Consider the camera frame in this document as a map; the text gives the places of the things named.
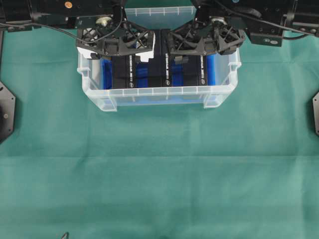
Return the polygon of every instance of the plastic bin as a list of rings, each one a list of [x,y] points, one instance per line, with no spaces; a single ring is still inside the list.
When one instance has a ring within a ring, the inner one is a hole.
[[[126,10],[130,21],[149,29],[181,26],[191,20],[195,8],[131,8]],[[237,69],[241,66],[239,50],[232,55],[215,55],[215,85],[189,87],[160,87],[102,90],[100,60],[88,60],[79,54],[78,72],[82,75],[82,88],[88,98],[105,112],[116,112],[118,106],[170,105],[202,103],[204,108],[220,106],[234,91],[238,83]]]

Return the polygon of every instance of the blue object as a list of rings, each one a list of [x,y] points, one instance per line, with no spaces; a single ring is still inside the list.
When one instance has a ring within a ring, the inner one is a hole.
[[[148,64],[139,63],[135,68],[135,77],[138,82],[138,88],[148,87]]]
[[[101,60],[102,67],[102,89],[109,90],[112,88],[112,62]]]
[[[173,64],[171,66],[172,71],[172,85],[173,86],[183,86],[184,85],[184,77],[183,77],[183,65],[181,64],[175,64],[175,61],[173,61]]]
[[[206,57],[207,62],[207,81],[209,86],[215,86],[215,55]]]

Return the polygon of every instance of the small black object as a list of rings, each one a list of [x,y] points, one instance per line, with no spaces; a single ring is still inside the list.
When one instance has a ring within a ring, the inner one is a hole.
[[[319,136],[319,92],[313,98],[316,134]]]
[[[69,239],[69,233],[66,232],[65,234],[63,234],[63,236],[61,237],[61,239]]]

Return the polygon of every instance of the teal cloth surface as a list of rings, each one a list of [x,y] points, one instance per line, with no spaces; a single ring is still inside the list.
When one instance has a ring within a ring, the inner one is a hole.
[[[240,49],[219,108],[100,111],[83,93],[74,40],[5,35],[0,79],[17,97],[0,145],[0,237],[319,237],[319,40]]]

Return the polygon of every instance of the robotic arm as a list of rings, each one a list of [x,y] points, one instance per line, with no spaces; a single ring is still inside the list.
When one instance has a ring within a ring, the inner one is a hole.
[[[129,22],[127,0],[0,0],[0,30],[48,27],[76,38],[92,58],[154,49],[155,35]],[[284,39],[319,36],[317,0],[191,0],[194,20],[167,34],[171,56],[231,54],[245,34],[254,44],[281,46]],[[62,30],[78,29],[77,36]],[[284,31],[301,35],[284,37]]]
[[[283,40],[319,36],[317,0],[191,0],[194,20],[167,35],[171,55],[232,54],[245,40],[282,46]],[[284,31],[300,33],[284,37]]]
[[[127,0],[0,0],[0,30],[47,27],[76,39],[90,58],[152,51],[154,32],[128,21]],[[62,30],[78,29],[77,36]]]

